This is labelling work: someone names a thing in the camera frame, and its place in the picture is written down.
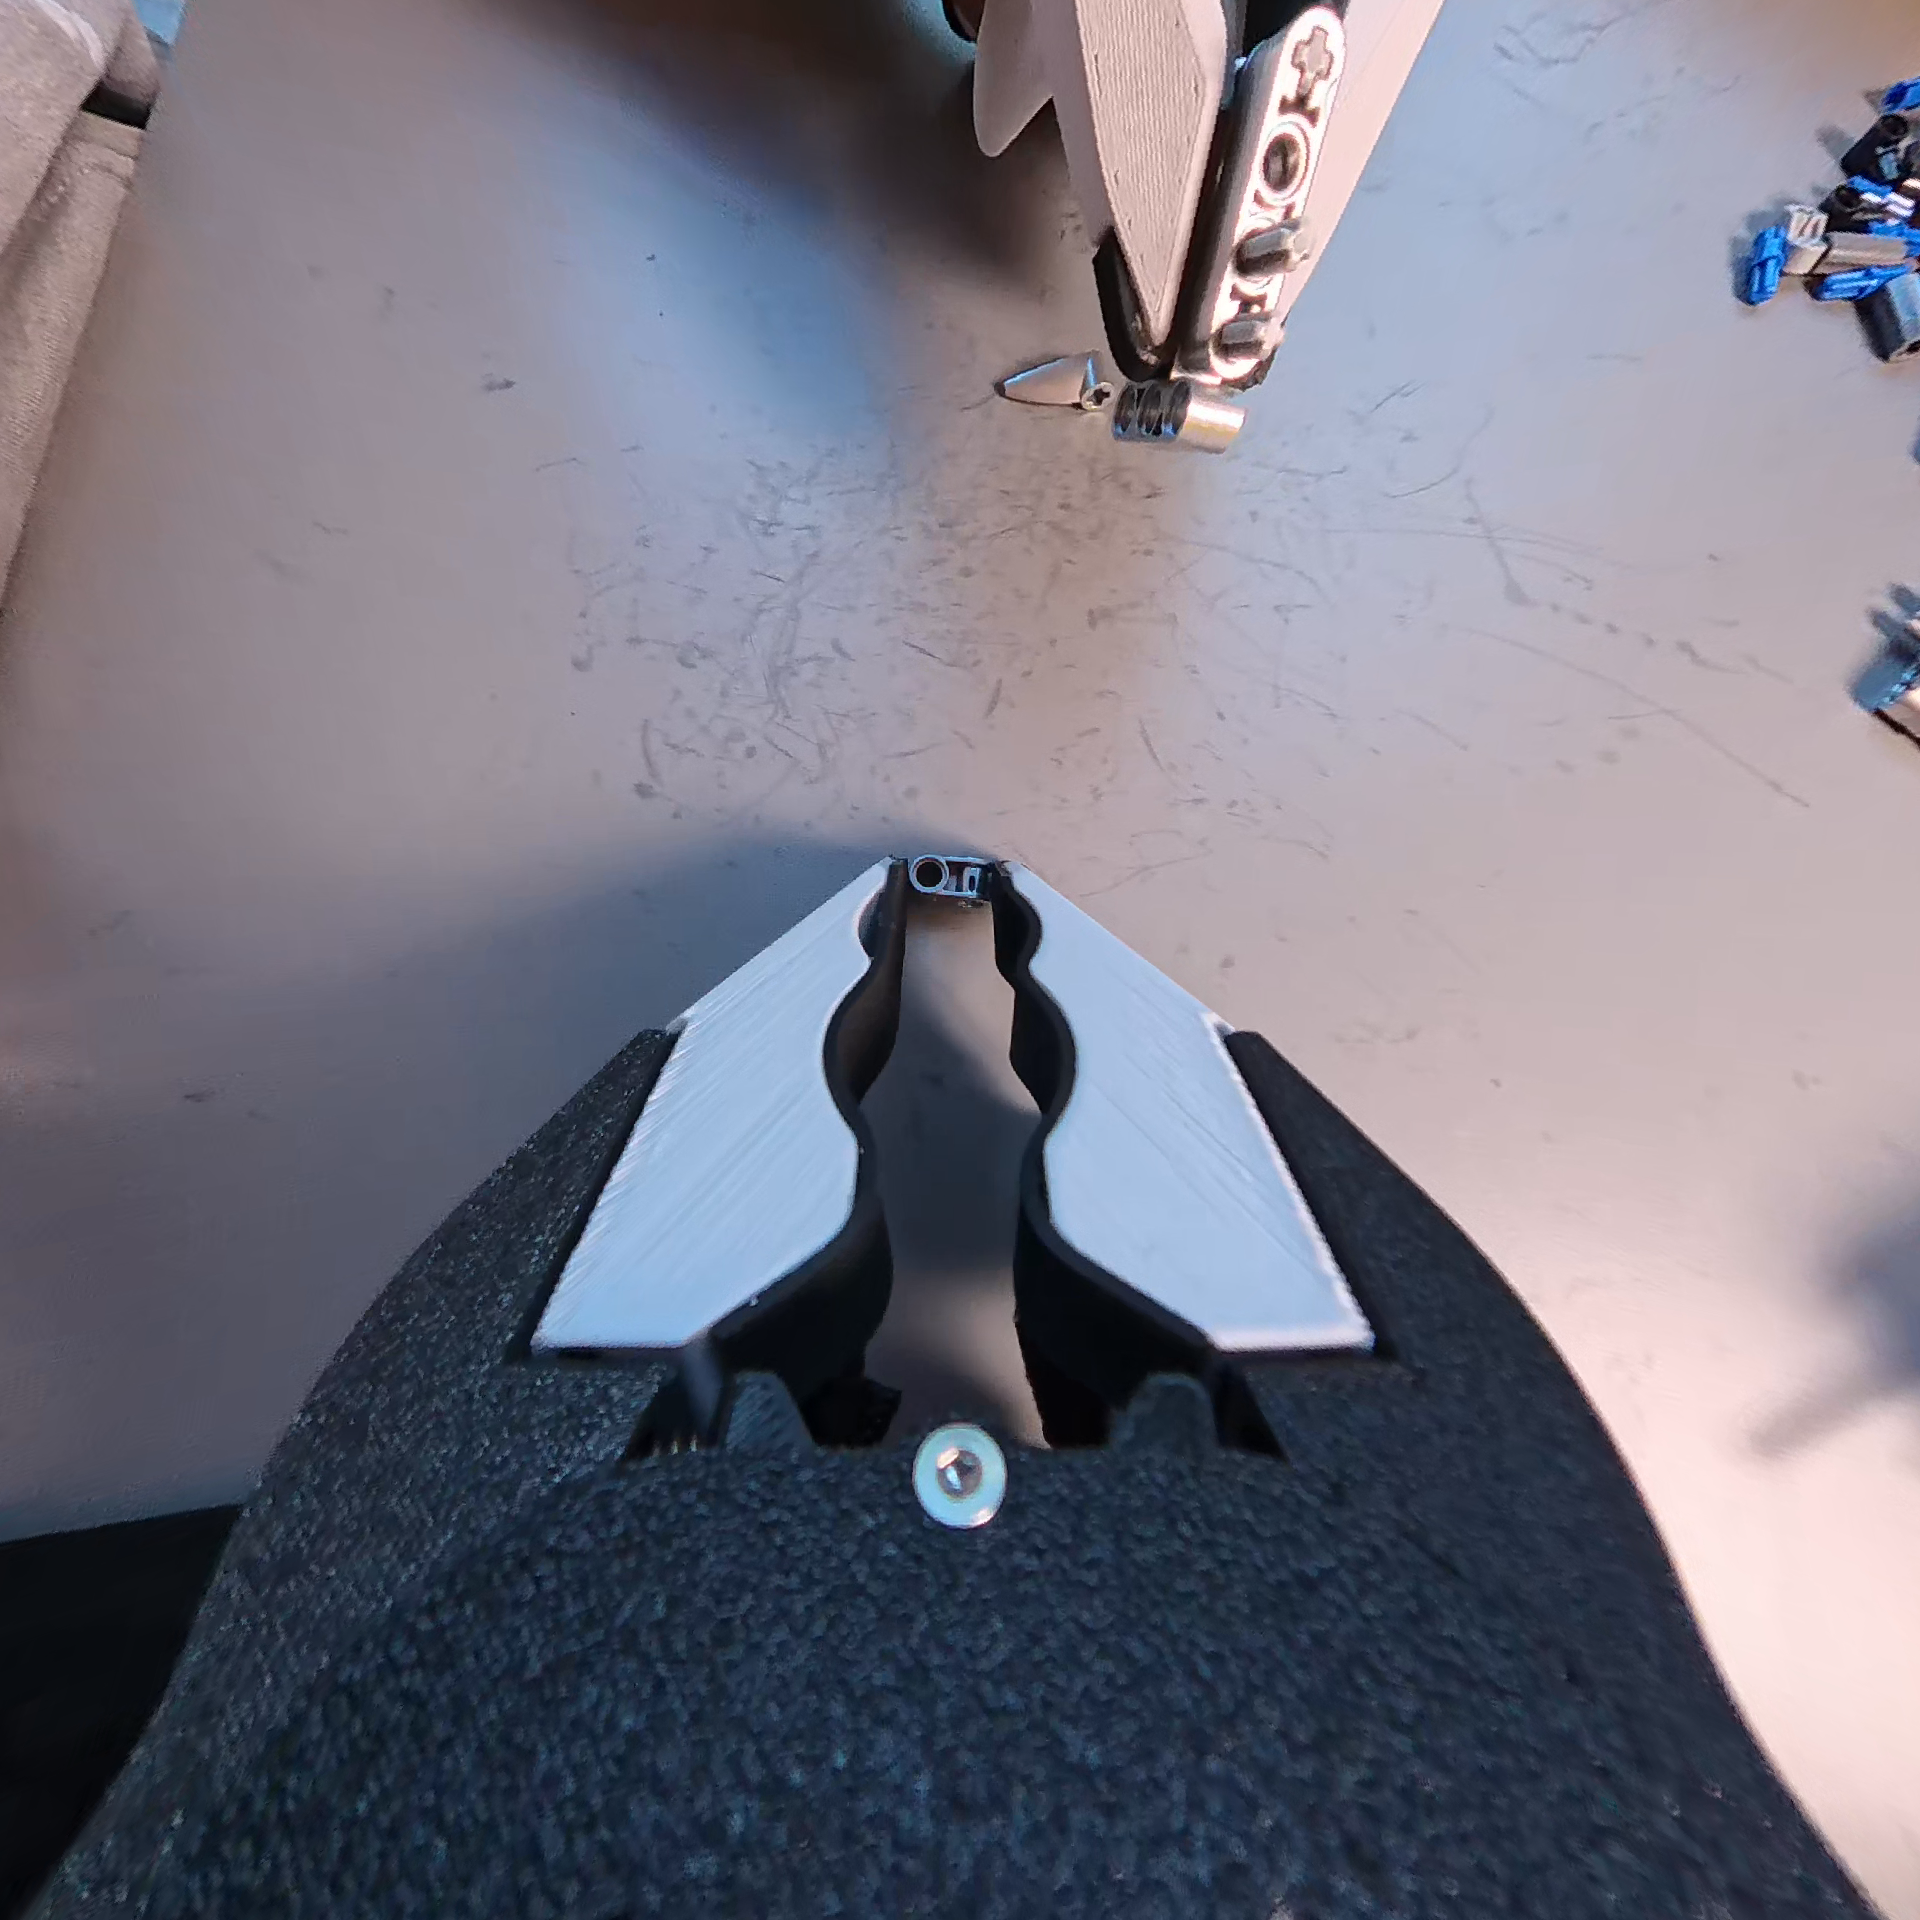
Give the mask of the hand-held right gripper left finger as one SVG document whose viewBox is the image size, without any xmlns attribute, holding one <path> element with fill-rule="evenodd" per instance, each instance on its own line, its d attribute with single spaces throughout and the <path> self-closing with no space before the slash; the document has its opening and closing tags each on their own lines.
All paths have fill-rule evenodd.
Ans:
<svg viewBox="0 0 1920 1920">
<path fill-rule="evenodd" d="M 854 1380 L 894 1255 L 862 1096 L 901 1014 L 906 875 L 864 868 L 692 1002 L 533 1324 L 533 1356 L 664 1359 L 716 1439 L 747 1374 Z"/>
</svg>

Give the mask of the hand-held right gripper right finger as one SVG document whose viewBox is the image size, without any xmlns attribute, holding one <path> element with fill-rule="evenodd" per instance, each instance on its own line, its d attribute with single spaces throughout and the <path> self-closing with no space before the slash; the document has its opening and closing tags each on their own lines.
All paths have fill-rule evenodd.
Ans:
<svg viewBox="0 0 1920 1920">
<path fill-rule="evenodd" d="M 1373 1356 L 1376 1329 L 1240 1074 L 1252 1036 L 1007 868 L 1021 1154 L 1016 1332 L 1046 1443 L 1106 1443 L 1149 1378 L 1269 1443 L 1249 1369 Z"/>
</svg>

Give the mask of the grey desk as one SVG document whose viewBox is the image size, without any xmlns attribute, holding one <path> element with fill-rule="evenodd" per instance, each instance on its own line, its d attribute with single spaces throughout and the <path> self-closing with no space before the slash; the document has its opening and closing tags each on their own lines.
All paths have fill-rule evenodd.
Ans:
<svg viewBox="0 0 1920 1920">
<path fill-rule="evenodd" d="M 4 606 L 4 1535 L 885 852 L 1264 1034 L 1579 1371 L 1916 1917 L 1916 368 L 1732 290 L 1916 4 L 1444 4 L 1240 442 L 938 8 L 192 4 Z"/>
</svg>

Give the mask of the grey axle pin piece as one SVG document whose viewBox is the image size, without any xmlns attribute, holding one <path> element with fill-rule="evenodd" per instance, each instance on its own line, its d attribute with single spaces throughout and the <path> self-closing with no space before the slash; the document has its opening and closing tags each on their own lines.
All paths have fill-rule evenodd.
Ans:
<svg viewBox="0 0 1920 1920">
<path fill-rule="evenodd" d="M 1238 393 L 1185 376 L 1127 378 L 1117 386 L 1113 401 L 1113 438 L 1120 445 L 1226 455 L 1243 421 Z"/>
</svg>

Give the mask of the small grey beam assembly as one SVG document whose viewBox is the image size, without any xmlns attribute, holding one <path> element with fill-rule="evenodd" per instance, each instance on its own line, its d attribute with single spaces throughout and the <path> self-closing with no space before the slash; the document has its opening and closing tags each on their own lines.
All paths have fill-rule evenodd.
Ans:
<svg viewBox="0 0 1920 1920">
<path fill-rule="evenodd" d="M 1868 625 L 1876 650 L 1854 680 L 1854 703 L 1918 750 L 1918 588 L 1893 586 Z"/>
<path fill-rule="evenodd" d="M 1313 250 L 1308 202 L 1347 72 L 1345 4 L 1281 4 L 1231 64 L 1188 243 L 1175 370 L 1243 393 L 1283 340 L 1283 295 Z"/>
</svg>

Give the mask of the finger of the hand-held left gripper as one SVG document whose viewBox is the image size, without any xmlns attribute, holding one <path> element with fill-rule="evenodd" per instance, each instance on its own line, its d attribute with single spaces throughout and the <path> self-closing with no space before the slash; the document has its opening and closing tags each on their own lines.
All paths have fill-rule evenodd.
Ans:
<svg viewBox="0 0 1920 1920">
<path fill-rule="evenodd" d="M 1441 8 L 1441 2 L 1345 2 L 1347 62 L 1320 157 L 1323 181 L 1361 178 Z"/>
<path fill-rule="evenodd" d="M 1068 2 L 1065 157 L 1107 349 L 1124 376 L 1173 356 L 1188 246 L 1238 52 L 1220 2 Z"/>
</svg>

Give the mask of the pile of small coloured pieces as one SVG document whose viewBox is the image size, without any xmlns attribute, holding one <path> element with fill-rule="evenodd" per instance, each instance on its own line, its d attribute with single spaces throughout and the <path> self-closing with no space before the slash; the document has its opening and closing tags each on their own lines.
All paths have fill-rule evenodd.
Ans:
<svg viewBox="0 0 1920 1920">
<path fill-rule="evenodd" d="M 1873 121 L 1843 144 L 1835 180 L 1814 202 L 1784 202 L 1733 260 L 1732 292 L 1762 311 L 1800 290 L 1845 309 L 1885 366 L 1918 359 L 1918 80 L 1873 100 Z"/>
</svg>

